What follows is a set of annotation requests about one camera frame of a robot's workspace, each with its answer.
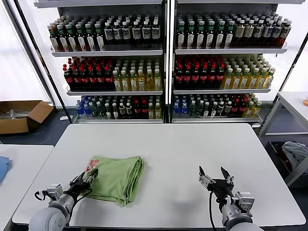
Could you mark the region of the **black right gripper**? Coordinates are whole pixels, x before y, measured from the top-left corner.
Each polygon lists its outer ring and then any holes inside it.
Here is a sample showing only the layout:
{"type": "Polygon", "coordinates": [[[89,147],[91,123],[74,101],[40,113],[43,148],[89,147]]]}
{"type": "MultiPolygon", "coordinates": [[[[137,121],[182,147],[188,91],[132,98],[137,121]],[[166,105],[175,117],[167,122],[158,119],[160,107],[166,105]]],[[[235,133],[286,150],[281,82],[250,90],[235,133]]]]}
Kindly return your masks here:
{"type": "Polygon", "coordinates": [[[223,167],[220,169],[224,179],[212,179],[206,175],[203,168],[199,166],[199,182],[208,191],[213,192],[219,201],[223,201],[228,196],[234,197],[232,193],[234,188],[234,176],[231,176],[223,167]]]}

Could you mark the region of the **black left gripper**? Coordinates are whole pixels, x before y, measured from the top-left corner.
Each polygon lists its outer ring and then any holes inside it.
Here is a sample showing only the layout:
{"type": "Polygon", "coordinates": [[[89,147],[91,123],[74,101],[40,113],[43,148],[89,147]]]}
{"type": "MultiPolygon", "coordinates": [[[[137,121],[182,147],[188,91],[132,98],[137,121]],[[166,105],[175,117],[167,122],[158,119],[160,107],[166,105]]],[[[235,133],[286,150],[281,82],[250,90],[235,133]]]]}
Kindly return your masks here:
{"type": "Polygon", "coordinates": [[[91,185],[95,181],[98,175],[98,169],[92,171],[85,171],[82,174],[82,178],[75,178],[70,181],[69,193],[72,195],[80,195],[82,193],[92,192],[91,185]]]}

